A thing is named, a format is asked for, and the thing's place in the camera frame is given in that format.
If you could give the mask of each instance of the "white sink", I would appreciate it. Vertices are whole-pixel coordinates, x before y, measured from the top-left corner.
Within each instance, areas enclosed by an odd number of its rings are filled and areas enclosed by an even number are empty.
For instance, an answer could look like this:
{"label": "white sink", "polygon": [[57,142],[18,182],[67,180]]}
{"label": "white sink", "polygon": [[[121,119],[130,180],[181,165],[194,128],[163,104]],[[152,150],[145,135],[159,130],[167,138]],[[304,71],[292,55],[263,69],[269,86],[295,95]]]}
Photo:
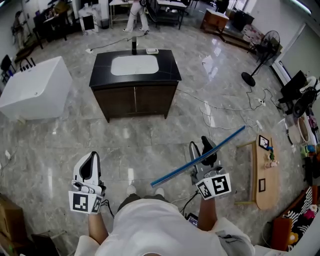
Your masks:
{"label": "white sink", "polygon": [[153,55],[119,56],[111,64],[111,74],[115,76],[154,74],[158,70],[158,61]]}

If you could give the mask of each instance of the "black picture frame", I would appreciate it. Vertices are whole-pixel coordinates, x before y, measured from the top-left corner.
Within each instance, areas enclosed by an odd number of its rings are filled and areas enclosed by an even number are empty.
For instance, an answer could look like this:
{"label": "black picture frame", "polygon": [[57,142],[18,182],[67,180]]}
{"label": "black picture frame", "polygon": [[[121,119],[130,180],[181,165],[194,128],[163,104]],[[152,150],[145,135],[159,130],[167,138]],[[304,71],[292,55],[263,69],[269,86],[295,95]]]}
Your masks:
{"label": "black picture frame", "polygon": [[266,191],[266,179],[261,178],[259,179],[259,192]]}
{"label": "black picture frame", "polygon": [[268,150],[269,140],[267,138],[263,137],[262,135],[259,135],[259,146],[261,148],[263,148],[264,150],[269,151]]}

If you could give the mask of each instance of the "black fan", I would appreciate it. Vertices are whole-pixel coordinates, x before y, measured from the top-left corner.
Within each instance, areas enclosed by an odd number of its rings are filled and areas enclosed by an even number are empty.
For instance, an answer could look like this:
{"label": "black fan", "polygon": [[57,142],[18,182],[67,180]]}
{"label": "black fan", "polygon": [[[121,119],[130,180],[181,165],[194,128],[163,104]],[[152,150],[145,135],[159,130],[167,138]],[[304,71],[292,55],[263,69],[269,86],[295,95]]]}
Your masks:
{"label": "black fan", "polygon": [[262,38],[260,44],[254,44],[252,49],[258,52],[261,57],[260,64],[256,67],[252,74],[248,74],[247,72],[243,72],[241,74],[242,79],[251,87],[256,85],[256,81],[254,80],[253,76],[257,72],[257,70],[264,65],[268,60],[273,58],[279,51],[280,48],[280,36],[277,31],[269,31],[265,34]]}

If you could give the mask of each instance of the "blue rod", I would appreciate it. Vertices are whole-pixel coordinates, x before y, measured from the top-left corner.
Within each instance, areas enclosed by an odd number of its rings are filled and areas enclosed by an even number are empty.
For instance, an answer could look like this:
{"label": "blue rod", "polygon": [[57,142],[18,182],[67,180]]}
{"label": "blue rod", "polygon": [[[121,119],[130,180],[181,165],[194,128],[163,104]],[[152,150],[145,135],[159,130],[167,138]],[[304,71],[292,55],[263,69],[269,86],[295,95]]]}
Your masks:
{"label": "blue rod", "polygon": [[226,138],[224,141],[222,141],[219,145],[208,151],[207,153],[199,156],[198,158],[192,160],[191,162],[188,162],[184,166],[181,166],[180,168],[174,170],[173,172],[168,173],[167,175],[151,182],[151,186],[154,188],[155,186],[158,186],[162,183],[165,183],[175,176],[181,174],[182,172],[188,170],[190,167],[195,166],[196,164],[202,162],[203,160],[207,159],[208,157],[215,154],[220,148],[222,148],[227,142],[229,142],[231,139],[233,139],[235,136],[237,136],[239,133],[241,133],[246,127],[242,126],[239,130],[237,130],[235,133],[231,134],[228,138]]}

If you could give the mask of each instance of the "person in white pants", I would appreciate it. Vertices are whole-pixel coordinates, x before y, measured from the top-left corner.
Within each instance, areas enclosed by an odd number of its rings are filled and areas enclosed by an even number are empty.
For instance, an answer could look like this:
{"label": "person in white pants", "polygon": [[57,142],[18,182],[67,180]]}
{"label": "person in white pants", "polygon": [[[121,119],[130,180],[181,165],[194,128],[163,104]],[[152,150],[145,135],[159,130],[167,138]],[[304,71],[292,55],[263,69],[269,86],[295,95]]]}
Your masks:
{"label": "person in white pants", "polygon": [[132,32],[134,29],[134,21],[137,15],[140,15],[141,23],[142,23],[142,28],[140,28],[140,31],[148,31],[149,26],[148,26],[148,20],[147,16],[145,14],[144,7],[140,4],[139,0],[134,0],[131,10],[130,10],[130,15],[129,15],[129,20],[126,25],[126,28],[123,30],[124,32]]}

